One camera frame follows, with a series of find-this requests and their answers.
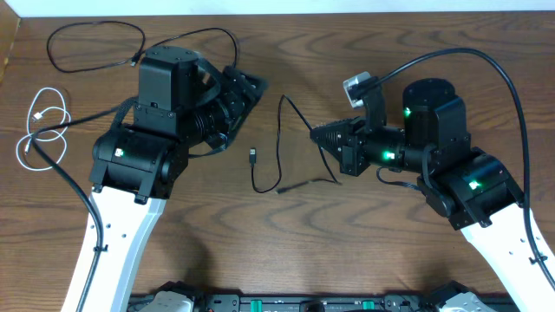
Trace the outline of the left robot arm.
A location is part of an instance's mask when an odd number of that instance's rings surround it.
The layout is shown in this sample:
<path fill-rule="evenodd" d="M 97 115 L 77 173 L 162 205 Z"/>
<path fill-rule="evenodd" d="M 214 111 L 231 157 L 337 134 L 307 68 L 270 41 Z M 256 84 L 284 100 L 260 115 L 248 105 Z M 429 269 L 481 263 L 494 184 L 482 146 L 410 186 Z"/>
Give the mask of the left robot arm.
<path fill-rule="evenodd" d="M 92 210 L 64 310 L 127 308 L 147 241 L 190 149 L 200 143 L 212 153 L 227 149 L 267 87 L 232 66 L 215 68 L 190 49 L 146 51 L 138 94 L 122 103 L 93 146 Z"/>

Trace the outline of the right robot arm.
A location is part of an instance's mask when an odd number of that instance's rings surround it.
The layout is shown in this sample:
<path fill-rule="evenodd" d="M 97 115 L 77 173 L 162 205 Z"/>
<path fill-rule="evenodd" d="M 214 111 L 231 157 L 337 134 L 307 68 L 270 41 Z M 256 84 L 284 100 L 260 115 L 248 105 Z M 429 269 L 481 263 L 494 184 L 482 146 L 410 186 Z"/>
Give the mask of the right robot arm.
<path fill-rule="evenodd" d="M 414 188 L 485 258 L 521 311 L 547 311 L 554 254 L 539 231 L 525 192 L 494 156 L 471 145 L 466 107 L 446 80 L 428 78 L 402 93 L 403 127 L 390 127 L 377 79 L 344 82 L 363 116 L 315 127 L 311 139 L 344 174 L 369 166 L 416 172 Z"/>

